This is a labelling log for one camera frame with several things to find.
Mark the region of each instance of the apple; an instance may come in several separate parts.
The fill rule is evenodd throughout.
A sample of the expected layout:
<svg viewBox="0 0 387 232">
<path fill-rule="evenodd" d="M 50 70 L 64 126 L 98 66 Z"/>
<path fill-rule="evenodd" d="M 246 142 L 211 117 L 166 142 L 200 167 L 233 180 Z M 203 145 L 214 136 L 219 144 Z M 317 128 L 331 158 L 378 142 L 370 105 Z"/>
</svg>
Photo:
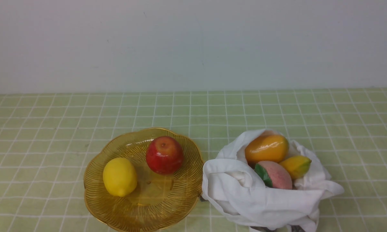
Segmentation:
<svg viewBox="0 0 387 232">
<path fill-rule="evenodd" d="M 161 136 L 155 138 L 146 150 L 148 167 L 160 175 L 175 173 L 184 161 L 181 145 L 174 138 Z"/>
</svg>

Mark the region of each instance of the white cloth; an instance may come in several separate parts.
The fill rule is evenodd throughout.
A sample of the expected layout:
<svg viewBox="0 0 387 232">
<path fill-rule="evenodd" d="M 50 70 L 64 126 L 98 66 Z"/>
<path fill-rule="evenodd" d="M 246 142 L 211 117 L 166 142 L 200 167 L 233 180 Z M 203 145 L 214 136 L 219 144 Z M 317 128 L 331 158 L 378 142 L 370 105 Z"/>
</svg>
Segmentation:
<svg viewBox="0 0 387 232">
<path fill-rule="evenodd" d="M 287 157 L 300 154 L 312 160 L 308 173 L 294 181 L 298 190 L 265 187 L 245 159 L 245 147 L 262 133 L 278 134 L 272 130 L 246 131 L 223 147 L 216 159 L 205 162 L 202 197 L 226 219 L 240 225 L 269 229 L 300 225 L 306 232 L 315 232 L 320 200 L 342 194 L 344 189 L 329 181 L 331 176 L 316 155 L 296 141 L 289 143 Z"/>
</svg>

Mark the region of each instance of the mango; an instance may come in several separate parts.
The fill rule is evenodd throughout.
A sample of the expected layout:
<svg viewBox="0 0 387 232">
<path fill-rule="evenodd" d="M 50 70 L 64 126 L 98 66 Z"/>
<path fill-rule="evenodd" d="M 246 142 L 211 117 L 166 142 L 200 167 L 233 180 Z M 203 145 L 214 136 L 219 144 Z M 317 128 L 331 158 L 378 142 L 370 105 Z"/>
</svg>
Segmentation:
<svg viewBox="0 0 387 232">
<path fill-rule="evenodd" d="M 245 158 L 251 167 L 266 160 L 279 163 L 289 150 L 288 140 L 282 135 L 261 135 L 245 148 Z"/>
</svg>

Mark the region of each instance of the lemon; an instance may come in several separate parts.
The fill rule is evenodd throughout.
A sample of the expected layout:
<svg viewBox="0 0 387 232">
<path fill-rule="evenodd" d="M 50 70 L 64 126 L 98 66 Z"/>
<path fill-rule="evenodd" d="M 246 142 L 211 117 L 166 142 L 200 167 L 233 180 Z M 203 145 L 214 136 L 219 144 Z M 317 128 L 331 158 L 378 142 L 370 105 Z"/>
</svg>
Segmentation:
<svg viewBox="0 0 387 232">
<path fill-rule="evenodd" d="M 136 170 L 128 159 L 115 158 L 103 169 L 103 183 L 108 193 L 124 197 L 136 188 Z"/>
</svg>

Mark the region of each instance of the yellow glass bowl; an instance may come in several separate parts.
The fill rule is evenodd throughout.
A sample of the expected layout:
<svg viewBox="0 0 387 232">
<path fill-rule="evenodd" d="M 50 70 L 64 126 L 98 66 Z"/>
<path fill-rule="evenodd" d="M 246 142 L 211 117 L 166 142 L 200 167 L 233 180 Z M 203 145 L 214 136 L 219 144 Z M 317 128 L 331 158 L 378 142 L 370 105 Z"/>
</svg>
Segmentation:
<svg viewBox="0 0 387 232">
<path fill-rule="evenodd" d="M 175 138 L 184 151 L 182 167 L 173 175 L 152 172 L 145 160 L 150 142 L 160 136 Z M 136 168 L 138 185 L 126 197 L 110 195 L 102 173 L 105 165 L 126 157 Z M 148 128 L 120 135 L 110 141 L 86 168 L 85 204 L 99 221 L 122 232 L 150 232 L 172 226 L 186 217 L 202 194 L 203 160 L 188 137 L 163 128 Z"/>
</svg>

